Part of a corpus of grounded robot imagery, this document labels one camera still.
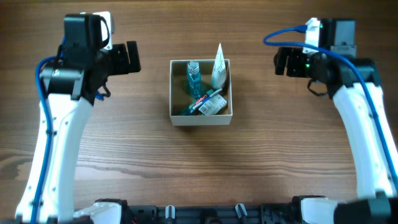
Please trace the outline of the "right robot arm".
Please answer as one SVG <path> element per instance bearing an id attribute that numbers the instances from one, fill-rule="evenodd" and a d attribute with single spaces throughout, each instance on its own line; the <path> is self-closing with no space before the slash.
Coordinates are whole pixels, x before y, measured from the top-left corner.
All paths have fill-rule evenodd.
<path id="1" fill-rule="evenodd" d="M 279 42 L 275 73 L 322 83 L 338 110 L 351 147 L 358 198 L 295 196 L 262 206 L 264 223 L 396 223 L 397 149 L 386 118 L 376 64 L 358 58 L 352 19 L 313 17 L 294 31 L 303 42 Z"/>

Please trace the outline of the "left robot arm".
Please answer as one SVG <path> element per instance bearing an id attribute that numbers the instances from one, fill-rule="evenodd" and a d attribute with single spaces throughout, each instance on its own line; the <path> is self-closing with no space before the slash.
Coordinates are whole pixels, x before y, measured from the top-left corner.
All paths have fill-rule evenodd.
<path id="1" fill-rule="evenodd" d="M 80 142 L 96 100 L 110 97 L 110 76 L 141 69 L 137 44 L 114 44 L 108 11 L 67 14 L 64 36 L 54 56 L 35 69 L 40 124 L 34 158 L 15 223 L 133 223 L 120 199 L 74 206 L 73 184 Z"/>

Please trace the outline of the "blue white toothbrush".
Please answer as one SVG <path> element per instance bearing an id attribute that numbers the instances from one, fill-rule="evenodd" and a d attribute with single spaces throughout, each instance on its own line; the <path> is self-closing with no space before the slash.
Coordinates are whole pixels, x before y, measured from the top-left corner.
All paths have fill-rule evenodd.
<path id="1" fill-rule="evenodd" d="M 204 104 L 204 102 L 208 101 L 210 98 L 212 98 L 213 96 L 217 95 L 219 92 L 221 92 L 223 89 L 219 88 L 216 91 L 214 91 L 214 93 L 212 93 L 208 98 L 205 98 L 201 103 L 199 103 L 198 105 L 196 105 L 190 112 L 189 115 L 192 115 L 196 109 L 198 109 L 202 104 Z"/>

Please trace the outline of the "green white soap packet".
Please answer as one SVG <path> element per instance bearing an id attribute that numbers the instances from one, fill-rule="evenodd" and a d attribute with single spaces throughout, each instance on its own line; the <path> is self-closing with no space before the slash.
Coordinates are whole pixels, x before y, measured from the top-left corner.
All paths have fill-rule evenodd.
<path id="1" fill-rule="evenodd" d="M 227 105 L 227 101 L 219 94 L 213 96 L 199 107 L 199 112 L 205 116 L 215 115 Z"/>

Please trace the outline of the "blue mouthwash bottle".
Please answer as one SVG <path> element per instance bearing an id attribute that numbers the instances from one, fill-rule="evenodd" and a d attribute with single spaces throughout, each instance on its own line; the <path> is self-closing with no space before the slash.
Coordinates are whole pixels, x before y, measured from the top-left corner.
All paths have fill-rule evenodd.
<path id="1" fill-rule="evenodd" d="M 199 99 L 203 95 L 201 84 L 200 64 L 196 60 L 187 63 L 188 89 L 194 99 Z"/>

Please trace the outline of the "white bamboo print lotion tube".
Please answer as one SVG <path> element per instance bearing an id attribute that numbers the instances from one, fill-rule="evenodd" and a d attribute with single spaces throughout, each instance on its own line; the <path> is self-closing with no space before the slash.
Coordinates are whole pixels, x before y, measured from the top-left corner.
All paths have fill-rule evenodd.
<path id="1" fill-rule="evenodd" d="M 223 55 L 223 49 L 221 43 L 219 43 L 211 74 L 212 88 L 214 89 L 223 88 L 225 81 L 226 81 L 226 65 Z"/>

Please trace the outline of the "Colgate toothpaste tube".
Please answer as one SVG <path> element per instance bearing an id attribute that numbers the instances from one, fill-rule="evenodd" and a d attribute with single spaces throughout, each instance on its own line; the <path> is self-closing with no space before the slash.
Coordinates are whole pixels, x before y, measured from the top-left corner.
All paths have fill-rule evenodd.
<path id="1" fill-rule="evenodd" d="M 199 97 L 197 100 L 195 100 L 193 103 L 189 104 L 186 108 L 181 110 L 179 113 L 180 116 L 186 116 L 189 115 L 191 110 L 201 103 L 205 98 L 208 98 L 212 93 L 214 93 L 214 90 L 208 90 L 203 96 Z"/>

